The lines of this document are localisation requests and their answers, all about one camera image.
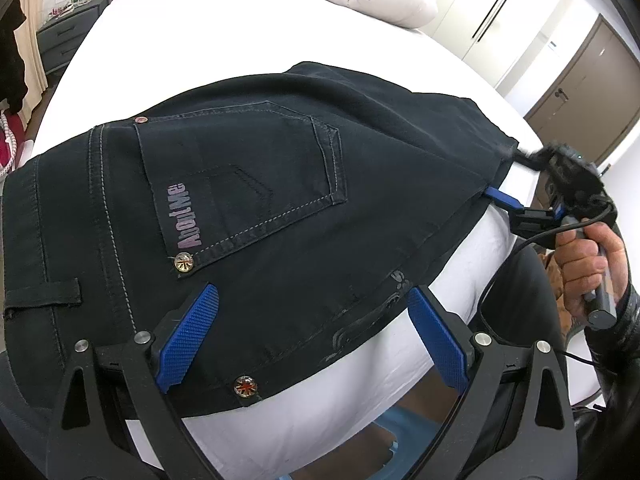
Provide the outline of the black jacket sleeve forearm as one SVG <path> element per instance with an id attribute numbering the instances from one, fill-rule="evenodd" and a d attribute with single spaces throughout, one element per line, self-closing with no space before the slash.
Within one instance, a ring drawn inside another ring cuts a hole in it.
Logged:
<path id="1" fill-rule="evenodd" d="M 616 325 L 586 330 L 605 408 L 574 411 L 581 479 L 639 477 L 639 295 L 629 286 Z"/>

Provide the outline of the right hand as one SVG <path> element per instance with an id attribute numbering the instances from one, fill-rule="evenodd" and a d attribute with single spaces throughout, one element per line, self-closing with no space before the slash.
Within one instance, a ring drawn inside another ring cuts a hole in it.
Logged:
<path id="1" fill-rule="evenodd" d="M 584 227 L 584 237 L 576 230 L 555 237 L 555 260 L 564 285 L 564 306 L 574 318 L 587 317 L 585 294 L 601 283 L 610 272 L 613 296 L 619 304 L 629 282 L 626 248 L 620 236 L 603 222 Z"/>

